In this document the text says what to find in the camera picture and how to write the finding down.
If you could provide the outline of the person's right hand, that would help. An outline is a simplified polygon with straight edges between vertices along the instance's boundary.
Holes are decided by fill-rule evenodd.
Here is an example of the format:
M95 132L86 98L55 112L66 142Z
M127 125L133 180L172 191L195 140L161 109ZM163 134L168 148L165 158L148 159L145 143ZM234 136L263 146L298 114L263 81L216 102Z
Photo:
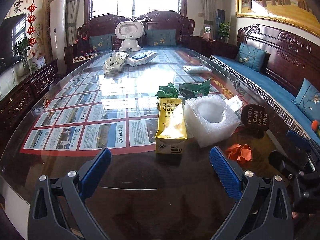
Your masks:
M318 215L318 213L316 213L316 214L310 213L310 214L306 215L306 213L297 213L297 212L292 212L291 214L292 214L293 219L299 219L299 218L306 217L306 216L308 216L309 218L312 218L312 217L315 217Z

